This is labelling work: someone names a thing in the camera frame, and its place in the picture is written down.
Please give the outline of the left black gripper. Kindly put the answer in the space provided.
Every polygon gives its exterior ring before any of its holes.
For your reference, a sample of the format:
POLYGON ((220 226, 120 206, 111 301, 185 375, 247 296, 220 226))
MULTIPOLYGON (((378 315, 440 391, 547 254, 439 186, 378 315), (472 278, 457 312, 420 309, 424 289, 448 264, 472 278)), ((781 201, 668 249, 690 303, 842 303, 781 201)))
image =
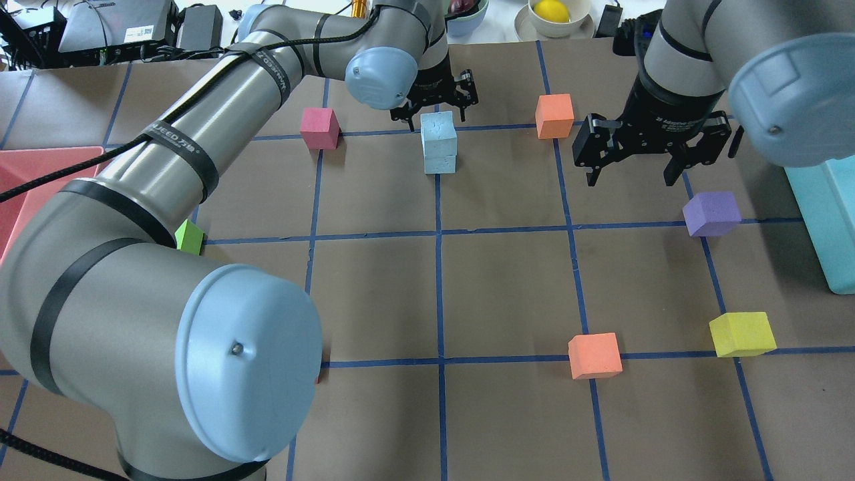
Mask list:
POLYGON ((391 121, 412 124, 415 114, 422 108, 449 104, 459 109, 464 122, 466 109, 479 103, 472 71, 467 68, 458 75, 453 75, 449 53, 446 53, 437 65, 418 71, 405 98, 402 106, 390 110, 391 121))

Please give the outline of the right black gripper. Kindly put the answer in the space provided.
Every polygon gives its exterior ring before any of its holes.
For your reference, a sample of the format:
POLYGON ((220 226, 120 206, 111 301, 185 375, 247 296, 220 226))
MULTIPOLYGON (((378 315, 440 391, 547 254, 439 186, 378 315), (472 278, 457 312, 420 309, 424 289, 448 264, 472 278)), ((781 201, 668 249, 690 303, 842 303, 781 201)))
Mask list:
POLYGON ((573 142, 573 162, 593 188, 602 170, 629 156, 668 154, 663 171, 674 186, 685 170, 715 164, 733 129, 715 106, 723 91, 687 96, 657 85, 646 73, 633 82, 622 114, 614 120, 590 113, 573 142))

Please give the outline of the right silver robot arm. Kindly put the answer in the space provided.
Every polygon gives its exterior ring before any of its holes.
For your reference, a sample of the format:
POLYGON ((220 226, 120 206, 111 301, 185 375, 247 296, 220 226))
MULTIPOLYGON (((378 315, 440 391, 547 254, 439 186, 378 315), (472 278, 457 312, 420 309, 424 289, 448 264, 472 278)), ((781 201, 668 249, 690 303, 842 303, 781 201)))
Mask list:
POLYGON ((572 146, 589 186, 614 162, 671 155, 674 185, 742 135, 804 168, 853 155, 852 1, 669 1, 627 19, 613 49, 638 74, 616 120, 591 113, 572 146))

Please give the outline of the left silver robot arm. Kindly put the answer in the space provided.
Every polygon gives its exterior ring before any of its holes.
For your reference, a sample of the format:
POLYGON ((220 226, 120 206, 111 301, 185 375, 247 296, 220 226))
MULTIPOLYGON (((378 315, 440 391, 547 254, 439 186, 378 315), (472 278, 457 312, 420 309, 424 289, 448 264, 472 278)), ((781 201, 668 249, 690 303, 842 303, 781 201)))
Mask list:
POLYGON ((477 101, 450 70, 451 1, 373 1, 363 17, 247 10, 210 72, 133 140, 21 184, 64 183, 2 258, 2 354, 37 387, 107 413, 116 474, 2 432, 102 480, 263 480, 309 413, 317 308, 256 266, 202 256, 196 224, 226 171, 308 76, 410 122, 477 101))

